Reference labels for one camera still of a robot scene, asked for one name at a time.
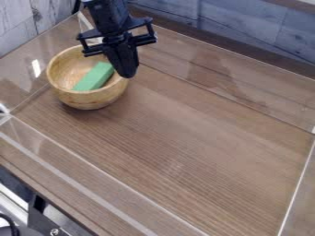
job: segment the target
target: sponge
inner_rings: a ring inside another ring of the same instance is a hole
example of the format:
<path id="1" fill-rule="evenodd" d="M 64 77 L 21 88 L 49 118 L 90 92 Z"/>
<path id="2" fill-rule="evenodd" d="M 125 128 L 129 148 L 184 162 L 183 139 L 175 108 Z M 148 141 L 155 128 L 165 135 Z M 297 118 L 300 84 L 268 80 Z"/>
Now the sponge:
<path id="1" fill-rule="evenodd" d="M 113 75 L 113 72 L 114 69 L 109 63 L 98 62 L 73 86 L 72 90 L 90 91 L 98 89 Z"/>

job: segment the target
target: tabletop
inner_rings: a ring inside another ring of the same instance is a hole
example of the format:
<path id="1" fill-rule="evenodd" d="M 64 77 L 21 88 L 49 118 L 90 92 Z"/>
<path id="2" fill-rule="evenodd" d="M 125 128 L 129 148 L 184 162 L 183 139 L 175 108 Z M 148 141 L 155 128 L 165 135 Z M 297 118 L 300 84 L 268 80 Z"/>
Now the tabletop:
<path id="1" fill-rule="evenodd" d="M 97 111 L 62 105 L 44 73 L 77 44 L 77 16 L 1 58 L 0 164 L 97 235 L 281 235 L 315 82 L 155 29 L 125 94 Z M 285 235 L 308 235 L 312 220 L 293 222 Z"/>

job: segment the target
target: bowl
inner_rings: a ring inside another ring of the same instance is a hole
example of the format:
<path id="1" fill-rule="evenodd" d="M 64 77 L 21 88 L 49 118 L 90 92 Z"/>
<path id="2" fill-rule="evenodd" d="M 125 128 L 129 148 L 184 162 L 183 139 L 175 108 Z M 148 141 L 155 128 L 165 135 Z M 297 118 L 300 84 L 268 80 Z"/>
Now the bowl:
<path id="1" fill-rule="evenodd" d="M 86 72 L 98 62 L 108 62 L 105 56 L 84 57 L 82 46 L 74 46 L 54 56 L 46 67 L 46 77 L 54 94 L 66 105 L 80 110 L 94 110 L 116 101 L 129 80 L 114 71 L 108 82 L 90 91 L 70 90 Z"/>

